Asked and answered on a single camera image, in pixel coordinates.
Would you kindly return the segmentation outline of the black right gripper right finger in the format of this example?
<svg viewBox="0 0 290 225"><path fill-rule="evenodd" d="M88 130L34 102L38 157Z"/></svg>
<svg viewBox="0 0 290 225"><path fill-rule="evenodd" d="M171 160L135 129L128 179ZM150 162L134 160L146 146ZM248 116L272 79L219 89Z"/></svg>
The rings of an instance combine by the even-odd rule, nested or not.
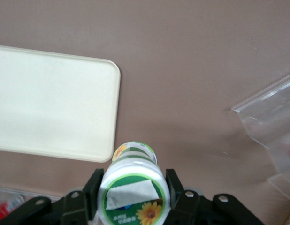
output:
<svg viewBox="0 0 290 225"><path fill-rule="evenodd" d="M170 190L167 225L262 225L248 208L229 194L218 194L212 200L197 191L184 189L175 170L166 170Z"/></svg>

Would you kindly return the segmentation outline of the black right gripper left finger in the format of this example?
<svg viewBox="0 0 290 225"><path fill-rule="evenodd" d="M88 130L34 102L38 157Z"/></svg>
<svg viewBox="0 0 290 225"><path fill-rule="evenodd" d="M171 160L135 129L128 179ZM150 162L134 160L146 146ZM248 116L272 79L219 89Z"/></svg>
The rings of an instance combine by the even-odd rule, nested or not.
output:
<svg viewBox="0 0 290 225"><path fill-rule="evenodd" d="M97 211L97 196L104 170L96 169L82 190L74 190L52 202L36 196L0 219L0 225L88 225Z"/></svg>

